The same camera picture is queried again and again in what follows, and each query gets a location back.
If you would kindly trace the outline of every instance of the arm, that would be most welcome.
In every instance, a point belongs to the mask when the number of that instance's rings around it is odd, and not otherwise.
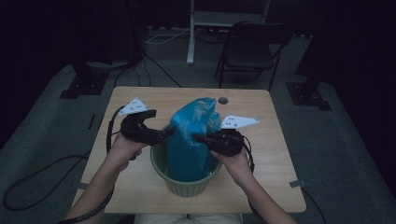
[[[129,159],[133,155],[140,155],[141,148],[145,146],[145,144],[127,140],[119,133],[102,165],[66,215],[66,219],[83,216],[97,208],[113,189],[120,172],[128,166]],[[80,223],[100,223],[104,210]]]
[[[257,182],[250,171],[247,153],[244,148],[233,157],[226,157],[214,151],[211,152],[225,165],[235,183],[245,192],[248,200],[267,223],[297,223]]]

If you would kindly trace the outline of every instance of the person's left hand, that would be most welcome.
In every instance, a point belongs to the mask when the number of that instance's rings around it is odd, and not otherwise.
[[[118,171],[123,171],[128,167],[129,159],[139,156],[146,146],[147,144],[128,140],[119,133],[106,156],[106,162]]]

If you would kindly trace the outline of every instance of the table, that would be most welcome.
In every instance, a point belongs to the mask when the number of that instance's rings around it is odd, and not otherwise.
[[[258,21],[265,22],[268,7],[271,4],[271,0],[265,0],[264,9],[262,14],[252,13],[227,13],[227,12],[209,12],[209,11],[196,11],[195,0],[191,0],[191,11],[190,11],[190,41],[189,51],[187,53],[187,64],[194,64],[194,52],[195,52],[195,25],[203,26],[224,26],[231,27],[233,24],[239,21]]]
[[[177,110],[201,97],[226,97],[229,100],[227,105],[216,104],[216,111],[222,119],[227,114],[260,119],[259,124],[239,130],[251,143],[256,164],[254,175],[287,212],[298,213],[305,210],[301,190],[292,189],[289,185],[289,182],[297,180],[297,176],[273,102],[269,92],[261,90],[117,87],[110,98],[81,183],[90,182],[106,156],[106,131],[113,113],[136,96],[149,108],[157,109],[157,117],[145,121],[152,129],[161,129],[169,124],[169,119]],[[116,118],[114,132],[119,129],[123,118],[124,116]],[[82,189],[79,189],[75,201],[81,193]],[[200,195],[193,198],[176,196],[155,172],[149,158],[149,147],[146,147],[120,174],[106,212],[197,214],[250,213],[251,210],[246,195],[236,186],[224,166]]]

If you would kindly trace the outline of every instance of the blue plastic bag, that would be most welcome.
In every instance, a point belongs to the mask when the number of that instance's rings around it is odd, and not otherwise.
[[[216,100],[199,98],[179,109],[170,120],[175,134],[168,138],[167,166],[169,177],[182,182],[205,178],[216,158],[203,143],[196,142],[192,134],[213,133],[220,129],[221,119],[215,111]]]

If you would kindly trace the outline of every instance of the beige pants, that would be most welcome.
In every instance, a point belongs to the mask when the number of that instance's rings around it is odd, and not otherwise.
[[[210,215],[154,215],[137,214],[134,224],[242,224],[242,217],[238,214],[210,214]]]

